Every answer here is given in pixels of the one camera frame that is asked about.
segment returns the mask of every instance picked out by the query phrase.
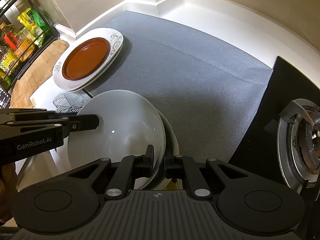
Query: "human hand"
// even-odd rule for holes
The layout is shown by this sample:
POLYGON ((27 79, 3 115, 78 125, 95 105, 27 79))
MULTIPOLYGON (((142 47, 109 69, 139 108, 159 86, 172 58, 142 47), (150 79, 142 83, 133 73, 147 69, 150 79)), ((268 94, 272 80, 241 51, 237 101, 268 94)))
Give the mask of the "human hand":
POLYGON ((0 222, 3 224, 12 218, 11 204, 14 195, 17 193, 17 182, 16 164, 10 163, 2 166, 0 180, 0 222))

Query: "black stove top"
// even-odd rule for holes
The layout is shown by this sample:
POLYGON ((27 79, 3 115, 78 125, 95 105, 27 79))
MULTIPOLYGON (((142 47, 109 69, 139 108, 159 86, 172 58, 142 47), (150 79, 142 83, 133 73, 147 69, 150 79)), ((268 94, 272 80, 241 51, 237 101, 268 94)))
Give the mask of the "black stove top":
POLYGON ((319 105, 320 90, 293 65, 277 57, 258 111, 229 163, 285 184, 277 154, 279 113, 297 98, 319 105))

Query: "spice rack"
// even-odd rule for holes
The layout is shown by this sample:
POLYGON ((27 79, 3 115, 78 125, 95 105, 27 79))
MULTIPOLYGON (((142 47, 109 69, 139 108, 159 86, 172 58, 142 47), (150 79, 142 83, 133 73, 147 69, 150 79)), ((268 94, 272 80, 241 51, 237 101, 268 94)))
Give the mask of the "spice rack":
MULTIPOLYGON (((5 12, 12 6, 15 4, 15 2, 17 2, 18 0, 9 0, 8 2, 6 2, 5 5, 2 6, 2 8, 0 8, 0 18, 5 14, 5 12)), ((33 9, 35 9, 39 16, 42 18, 42 20, 44 21, 44 23, 47 25, 47 29, 45 29, 40 35, 38 35, 37 37, 35 37, 35 40, 31 42, 31 44, 23 51, 23 53, 18 57, 18 59, 16 60, 16 62, 12 65, 11 69, 15 66, 15 64, 17 62, 20 61, 20 58, 23 56, 23 54, 32 46, 32 44, 35 43, 35 41, 37 41, 42 34, 44 34, 47 30, 51 31, 50 35, 44 35, 45 39, 42 43, 42 46, 40 48, 38 48, 36 46, 35 51, 32 53, 32 55, 25 60, 24 62, 20 62, 19 65, 12 71, 12 73, 9 75, 10 79, 11 79, 11 85, 9 86, 9 88, 6 91, 9 91, 10 88, 12 88, 12 86, 15 84, 15 82, 17 80, 19 80, 23 74, 28 70, 28 68, 31 66, 31 64, 36 60, 36 58, 55 40, 57 40, 60 37, 59 32, 57 31, 57 29, 52 26, 52 24, 49 24, 47 22, 47 20, 43 17, 42 13, 39 11, 39 9, 33 4, 33 2, 31 0, 27 0, 28 3, 30 4, 30 7, 32 7, 33 9)))

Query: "wooden cutting board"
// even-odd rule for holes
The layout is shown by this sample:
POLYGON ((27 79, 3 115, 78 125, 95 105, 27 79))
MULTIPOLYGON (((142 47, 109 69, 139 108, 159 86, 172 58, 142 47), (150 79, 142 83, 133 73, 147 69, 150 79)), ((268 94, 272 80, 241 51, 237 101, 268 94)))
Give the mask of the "wooden cutting board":
POLYGON ((30 96, 52 76, 54 64, 68 47, 66 41, 58 40, 40 54, 15 84, 11 95, 11 108, 33 108, 30 96))

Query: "white plate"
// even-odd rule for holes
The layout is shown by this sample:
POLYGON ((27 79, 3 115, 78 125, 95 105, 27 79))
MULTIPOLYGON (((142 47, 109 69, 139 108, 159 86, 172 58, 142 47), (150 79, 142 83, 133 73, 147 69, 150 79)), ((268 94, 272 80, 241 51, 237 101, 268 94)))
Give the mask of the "white plate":
POLYGON ((95 76, 103 69, 106 68, 106 65, 112 60, 113 56, 117 54, 119 51, 121 45, 123 43, 123 36, 120 32, 114 29, 110 28, 98 28, 93 29, 83 36, 81 36, 78 40, 76 40, 67 50, 60 56, 57 63, 55 64, 52 76, 55 84, 60 87, 61 89, 64 89, 66 91, 76 91, 79 90, 80 87, 82 87, 84 84, 86 84, 88 81, 95 78, 95 76), (109 41, 111 48, 110 53, 105 59, 105 61, 100 65, 96 71, 94 71, 89 76, 82 78, 80 80, 67 80, 62 75, 62 67, 69 56, 69 54, 78 47, 81 43, 90 40, 92 38, 105 38, 107 41, 109 41))
MULTIPOLYGON (((120 162, 132 154, 144 154, 154 146, 154 174, 159 170, 165 151, 165 131, 158 111, 143 96, 127 90, 111 90, 92 98, 78 114, 97 114, 95 130, 71 133, 68 158, 77 168, 99 158, 120 162)), ((141 180, 141 185, 151 179, 141 180)))
POLYGON ((116 59, 116 57, 118 57, 121 49, 122 49, 122 44, 121 44, 121 46, 120 46, 117 54, 115 54, 114 57, 111 58, 111 61, 108 63, 108 65, 107 65, 105 68, 102 68, 102 69, 100 70, 100 72, 97 73, 97 75, 96 75, 93 79, 88 80, 86 84, 83 84, 81 87, 79 87, 79 88, 77 88, 77 89, 75 89, 75 90, 70 90, 70 91, 69 91, 69 90, 66 90, 66 91, 67 91, 67 92, 76 92, 76 91, 79 91, 79 90, 85 88, 86 86, 89 86, 89 85, 92 84, 93 82, 95 82, 95 81, 110 67, 110 65, 114 62, 114 60, 116 59))

